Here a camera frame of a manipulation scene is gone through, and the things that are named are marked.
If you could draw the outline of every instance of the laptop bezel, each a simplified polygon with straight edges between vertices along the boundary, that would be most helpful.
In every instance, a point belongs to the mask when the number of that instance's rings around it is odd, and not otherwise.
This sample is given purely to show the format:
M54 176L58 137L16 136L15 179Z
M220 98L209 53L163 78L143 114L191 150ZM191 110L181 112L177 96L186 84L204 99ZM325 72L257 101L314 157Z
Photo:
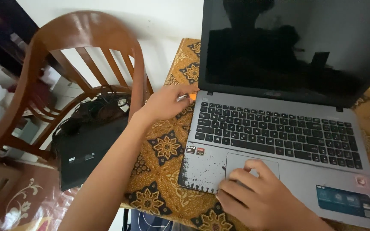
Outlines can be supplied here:
M310 104L320 104L339 108L350 108L354 105L357 99L370 87L370 76L365 77L365 83L360 87L357 93L353 96L333 98L326 97L321 94L301 94L293 92L284 92L277 90L268 90L260 88L229 86L223 84L208 83L205 80L206 58L208 52L209 31L212 19L212 2L213 0L204 0L203 2L203 19L202 19L202 34L201 34L201 57L199 65L198 86L201 90L208 92L221 92L235 95L246 95L261 98L280 99L293 102L302 102Z

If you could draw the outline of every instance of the laptop keyboard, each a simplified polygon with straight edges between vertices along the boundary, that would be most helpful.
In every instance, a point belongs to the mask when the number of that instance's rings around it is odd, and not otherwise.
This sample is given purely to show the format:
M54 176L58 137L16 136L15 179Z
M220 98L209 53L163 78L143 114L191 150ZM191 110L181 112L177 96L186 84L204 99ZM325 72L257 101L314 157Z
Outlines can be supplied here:
M351 123L202 102L195 138L362 169Z

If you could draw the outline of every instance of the wooden chair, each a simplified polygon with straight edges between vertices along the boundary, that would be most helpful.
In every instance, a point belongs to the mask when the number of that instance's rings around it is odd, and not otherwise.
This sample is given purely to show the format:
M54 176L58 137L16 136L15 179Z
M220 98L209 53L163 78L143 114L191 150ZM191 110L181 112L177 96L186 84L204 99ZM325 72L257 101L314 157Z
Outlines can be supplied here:
M29 44L15 95L0 121L0 149L6 145L37 155L45 160L49 158L50 152L40 150L39 147L72 108L81 100L87 97L93 98L100 92L100 87L91 87L60 50L75 48L100 84L108 85L85 47L99 47L120 83L120 85L111 85L112 88L118 92L131 93L129 118L144 105L145 99L153 92L145 72L142 50L136 36L112 15L97 11L67 13L53 19L39 29ZM121 52L133 79L131 87L128 87L121 75L110 49ZM37 76L39 76L38 72L49 53L63 67L66 73L65 77L78 84L84 91L62 110L57 110L49 105L44 108L40 104L34 104L30 96L32 85L36 82ZM132 66L129 55L135 59L135 67ZM38 114L30 105L36 105L44 115ZM13 129L26 108L38 119L49 123L32 145L12 135Z

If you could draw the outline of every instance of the space bar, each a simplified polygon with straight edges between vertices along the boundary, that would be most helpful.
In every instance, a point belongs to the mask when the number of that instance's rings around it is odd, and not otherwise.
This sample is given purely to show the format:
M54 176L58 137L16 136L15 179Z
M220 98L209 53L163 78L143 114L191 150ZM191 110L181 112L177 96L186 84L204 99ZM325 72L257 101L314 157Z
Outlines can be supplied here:
M231 146L275 154L275 147L265 145L265 144L258 144L258 143L231 139Z

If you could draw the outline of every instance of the table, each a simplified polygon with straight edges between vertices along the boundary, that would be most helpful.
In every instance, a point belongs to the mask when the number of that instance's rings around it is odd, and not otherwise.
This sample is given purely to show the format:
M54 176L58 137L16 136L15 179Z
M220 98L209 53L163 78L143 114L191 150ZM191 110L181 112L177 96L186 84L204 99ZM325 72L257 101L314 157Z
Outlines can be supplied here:
M200 48L200 40L182 39L165 85L198 82ZM249 230L236 218L224 213L214 195L178 185L193 109L191 105L175 118L158 121L152 126L132 170L124 203L201 230ZM357 100L353 109L359 118L370 161L370 88ZM367 230L327 222L338 231Z

